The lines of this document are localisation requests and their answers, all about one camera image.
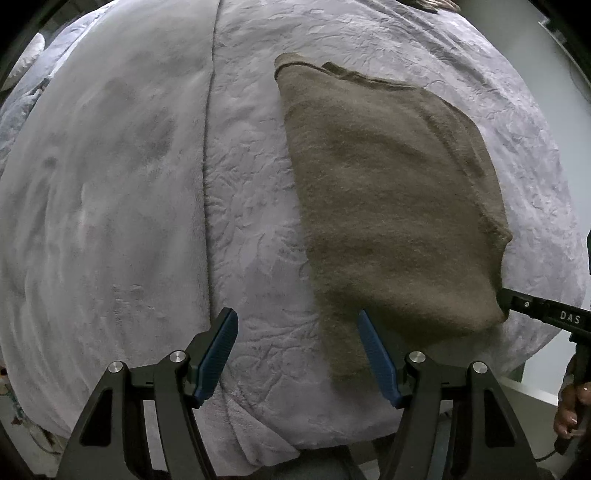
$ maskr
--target blue gripper pad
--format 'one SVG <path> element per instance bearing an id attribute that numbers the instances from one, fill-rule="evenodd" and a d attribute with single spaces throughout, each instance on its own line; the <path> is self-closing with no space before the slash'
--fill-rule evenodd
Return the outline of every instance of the blue gripper pad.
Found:
<path id="1" fill-rule="evenodd" d="M 361 310 L 359 313 L 357 330 L 382 395 L 390 401 L 393 407 L 398 408 L 402 402 L 402 395 L 398 390 L 396 367 L 390 360 L 390 356 L 365 310 Z"/>
<path id="2" fill-rule="evenodd" d="M 216 337 L 209 346 L 209 350 L 199 365 L 197 375 L 197 389 L 195 398 L 203 404 L 213 395 L 222 370 L 228 361 L 230 351 L 238 335 L 238 316 L 236 312 L 228 315 L 220 327 Z"/>

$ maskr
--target white wall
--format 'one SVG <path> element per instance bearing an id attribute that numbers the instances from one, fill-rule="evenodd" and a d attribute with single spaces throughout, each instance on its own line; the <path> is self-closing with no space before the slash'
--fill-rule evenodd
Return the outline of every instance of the white wall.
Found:
<path id="1" fill-rule="evenodd" d="M 585 97 L 591 99 L 591 91 L 561 47 L 538 24 L 543 16 L 527 0 L 456 2 L 519 72 L 548 120 L 586 238 L 591 228 L 591 105 Z M 589 297 L 587 289 L 584 308 L 589 308 Z M 569 334 L 559 334 L 525 364 L 523 383 L 556 394 L 573 353 Z"/>

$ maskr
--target embossed pattern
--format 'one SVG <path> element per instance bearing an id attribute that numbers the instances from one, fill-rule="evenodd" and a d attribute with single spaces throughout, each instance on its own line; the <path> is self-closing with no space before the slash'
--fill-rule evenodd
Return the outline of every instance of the embossed pattern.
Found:
<path id="1" fill-rule="evenodd" d="M 138 21 L 139 14 L 148 15 L 148 4 L 177 9 L 174 21 L 159 26 L 147 17 Z M 31 167 L 29 175 L 38 180 L 27 179 L 26 170 L 16 175 L 12 157 L 7 161 L 0 186 L 9 185 L 5 176 L 12 170 L 13 179 L 31 188 L 14 187 L 1 204 L 0 233 L 10 247 L 2 252 L 2 295 L 9 302 L 3 303 L 0 341 L 19 400 L 34 421 L 67 434 L 110 361 L 140 365 L 186 345 L 207 328 L 206 313 L 199 312 L 207 310 L 209 285 L 210 311 L 231 306 L 241 321 L 220 388 L 196 414 L 219 475 L 245 475 L 296 457 L 298 448 L 369 440 L 397 428 L 400 412 L 377 388 L 335 389 L 320 354 L 273 79 L 274 60 L 285 51 L 415 83 L 468 114 L 491 155 L 514 236 L 503 263 L 505 286 L 581 304 L 585 252 L 548 125 L 517 72 L 464 18 L 418 11 L 394 0 L 222 0 L 202 159 L 203 133 L 195 125 L 204 115 L 192 102 L 209 82 L 187 81 L 180 90 L 176 76 L 192 79 L 191 72 L 207 69 L 195 60 L 211 56 L 208 47 L 195 46 L 211 43 L 211 31 L 203 27 L 199 33 L 195 26 L 206 24 L 206 4 L 128 0 L 105 15 L 97 28 L 114 28 L 107 18 L 129 9 L 129 30 L 144 25 L 149 40 L 127 44 L 135 54 L 122 54 L 125 61 L 116 67 L 122 73 L 115 61 L 109 64 L 117 81 L 104 91 L 93 90 L 86 70 L 92 66 L 102 72 L 113 52 L 126 48 L 122 43 L 111 50 L 97 46 L 90 60 L 75 50 L 64 70 L 78 65 L 80 78 L 69 83 L 58 72 L 33 109 L 32 115 L 44 118 L 36 124 L 28 120 L 23 140 L 15 143 L 22 153 L 25 140 L 41 142 L 35 125 L 56 129 L 48 148 L 40 150 L 44 161 Z M 207 21 L 213 25 L 213 18 Z M 91 35 L 76 48 L 89 50 L 89 42 Z M 158 68 L 151 70 L 156 60 Z M 118 75 L 128 77 L 118 81 Z M 167 89 L 154 90 L 158 81 L 167 82 L 162 83 Z M 43 113 L 46 95 L 52 88 L 55 95 L 58 86 L 69 94 L 83 82 L 88 87 L 81 102 L 70 105 L 66 93 L 54 96 L 70 122 L 59 131 L 54 111 Z M 110 102 L 109 95 L 114 96 Z M 104 121 L 88 117 L 92 129 L 83 133 L 68 108 L 81 118 L 96 108 Z M 176 121 L 174 135 L 167 118 Z M 152 126 L 146 123 L 150 119 Z M 130 125 L 137 137 L 129 133 Z M 78 137 L 68 134 L 74 130 Z M 163 145 L 156 138 L 172 142 L 167 162 L 160 163 Z M 185 139 L 180 147 L 178 138 Z M 99 154 L 108 142 L 117 156 L 105 159 Z M 125 142 L 133 148 L 123 148 Z M 74 148 L 85 153 L 76 157 Z M 68 176 L 54 175 L 63 168 L 54 152 L 78 161 L 75 169 L 64 170 Z M 35 161 L 26 155 L 19 160 L 22 168 Z M 107 160 L 111 167 L 105 174 L 99 161 Z M 202 202 L 202 184 L 194 180 L 200 181 L 202 160 L 206 225 L 194 214 Z M 48 201 L 56 192 L 64 200 Z M 16 203 L 28 205 L 27 215 L 40 223 L 8 221 L 6 208 Z M 200 267 L 199 249 L 205 243 L 209 279 Z M 82 262 L 81 252 L 92 263 Z M 478 358 L 503 374 L 556 333 L 512 314 L 502 326 L 437 345 L 429 353 L 458 365 Z M 150 412 L 148 435 L 156 445 Z M 162 456 L 154 455 L 154 463 L 162 468 Z"/>

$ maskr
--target textured fleece blanket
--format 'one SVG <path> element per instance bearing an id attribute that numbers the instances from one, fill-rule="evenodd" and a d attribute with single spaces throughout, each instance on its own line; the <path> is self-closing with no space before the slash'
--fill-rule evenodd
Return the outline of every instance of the textured fleece blanket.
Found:
<path id="1" fill-rule="evenodd" d="M 419 85 L 466 113 L 514 235 L 504 285 L 580 305 L 587 263 L 548 125 L 464 18 L 394 0 L 223 0 L 216 17 L 214 3 L 118 4 L 57 72 L 8 156 L 0 345 L 31 419 L 67 436 L 110 361 L 157 361 L 231 306 L 239 337 L 196 413 L 219 475 L 397 428 L 400 412 L 377 389 L 335 388 L 320 352 L 273 78 L 286 51 Z M 502 374 L 556 333 L 512 314 L 429 353 Z"/>
<path id="2" fill-rule="evenodd" d="M 333 378 L 371 376 L 362 309 L 412 350 L 504 322 L 511 233 L 474 122 L 427 89 L 295 53 L 275 79 Z"/>

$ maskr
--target cable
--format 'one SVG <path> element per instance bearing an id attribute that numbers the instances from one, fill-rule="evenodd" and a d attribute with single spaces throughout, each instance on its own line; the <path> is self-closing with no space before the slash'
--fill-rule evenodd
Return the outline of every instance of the cable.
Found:
<path id="1" fill-rule="evenodd" d="M 30 430 L 28 430 L 29 432 L 29 437 L 31 437 L 31 440 L 33 440 L 33 442 L 35 442 L 35 445 L 37 445 L 41 450 L 43 450 L 45 453 L 48 453 L 49 455 L 61 455 L 61 452 L 54 452 L 54 451 L 49 451 L 46 448 L 42 447 L 39 442 L 37 441 L 37 439 L 33 436 L 33 434 L 31 433 Z"/>
<path id="2" fill-rule="evenodd" d="M 534 460 L 536 463 L 540 463 L 540 462 L 543 462 L 544 460 L 547 460 L 548 458 L 553 456 L 555 453 L 556 453 L 556 449 L 552 450 L 548 455 L 544 455 L 542 458 L 534 458 Z"/>

